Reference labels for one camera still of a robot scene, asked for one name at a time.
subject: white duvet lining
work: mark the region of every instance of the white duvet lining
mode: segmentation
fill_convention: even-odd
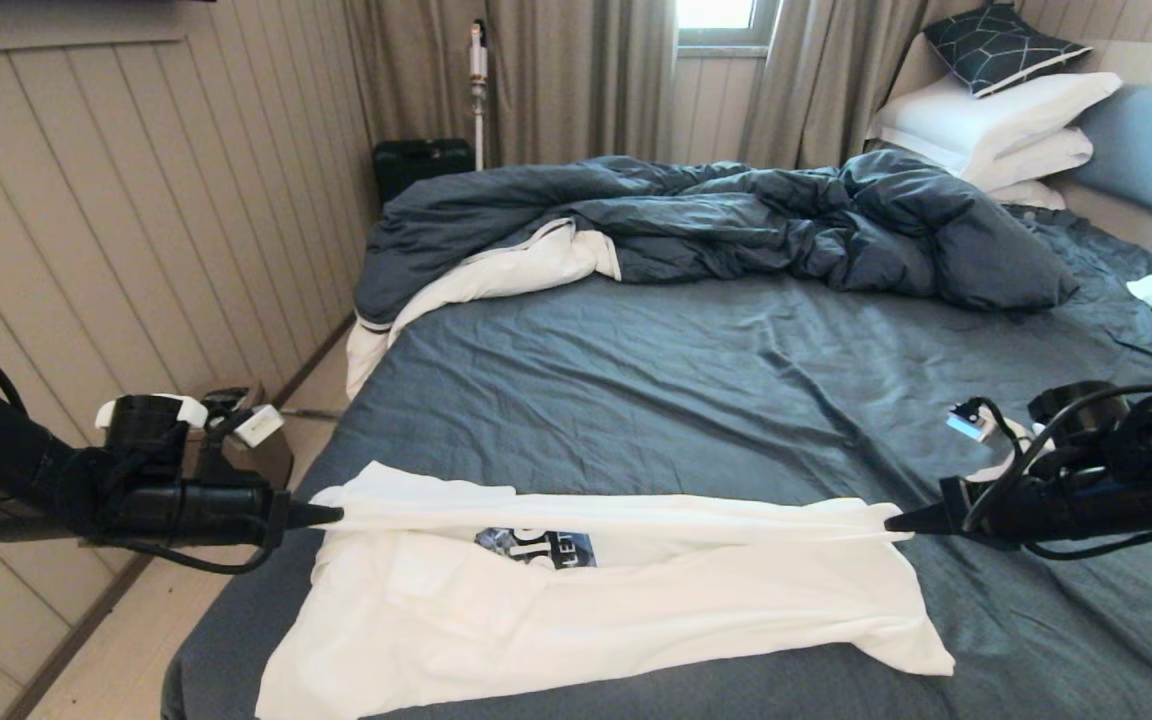
[[[600,232],[577,232],[570,218],[541,225],[520,245],[472,255],[417,291],[394,323],[381,327],[358,318],[346,343],[346,393],[349,397],[358,395],[403,328],[425,313],[453,302],[548,290],[593,273],[620,281],[616,247]]]

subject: black suitcase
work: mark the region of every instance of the black suitcase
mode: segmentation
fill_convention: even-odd
[[[461,138],[447,141],[387,141],[371,154],[380,204],[423,179],[473,172],[473,150]]]

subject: window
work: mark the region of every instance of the window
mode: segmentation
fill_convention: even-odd
[[[676,0],[680,47],[767,47],[780,0]]]

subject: robotic arm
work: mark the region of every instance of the robotic arm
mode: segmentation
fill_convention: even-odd
[[[106,430],[105,445],[73,448],[28,418],[1,370],[0,388],[6,396],[0,400],[0,541],[77,536],[234,574],[259,566],[285,530],[342,518],[342,510],[294,502],[288,492],[225,460],[225,438],[259,442],[267,415],[247,411],[218,419],[191,397],[123,396],[97,418]],[[1143,392],[1152,393],[1152,386],[1076,382],[1044,392],[1029,406],[1044,425],[1033,438],[1020,437],[1023,429],[1016,433],[1020,425],[987,397],[955,407],[952,427],[973,439],[1000,430],[1011,444],[1009,464],[986,482],[941,479],[945,501],[887,520],[887,529],[961,535],[1052,560],[1152,541],[1152,396],[1137,406],[1123,400]],[[194,477],[185,477],[191,429],[204,430],[205,441]],[[1124,533],[1135,535],[1075,552],[1038,544]],[[202,544],[252,544],[260,551],[245,564],[212,564],[170,550]]]
[[[1152,541],[1152,396],[1137,406],[1123,399],[1143,392],[1152,386],[1075,382],[1044,392],[1029,404],[1044,427],[1037,438],[1025,438],[1028,446],[985,397],[955,407],[952,427],[978,441],[1002,430],[1011,461],[996,479],[941,479],[945,501],[887,520],[887,529],[961,535],[1002,550],[1023,546],[1048,560],[1082,560]],[[992,420],[980,414],[983,407]],[[1135,535],[1074,552],[1038,544],[1126,533]]]
[[[73,448],[30,420],[0,369],[0,541],[81,537],[202,570],[252,570],[288,529],[333,523],[336,507],[291,500],[223,456],[225,438],[256,445],[276,429],[266,407],[217,418],[192,397],[129,395],[97,415],[103,447]],[[205,432],[194,477],[183,473],[191,430]],[[252,544],[245,564],[214,564],[170,550]]]

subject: white t-shirt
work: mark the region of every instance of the white t-shirt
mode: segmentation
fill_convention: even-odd
[[[344,720],[835,642],[908,673],[954,669],[892,546],[909,535],[882,529],[893,505],[516,495],[379,462],[314,501],[346,515],[265,667],[264,720]]]

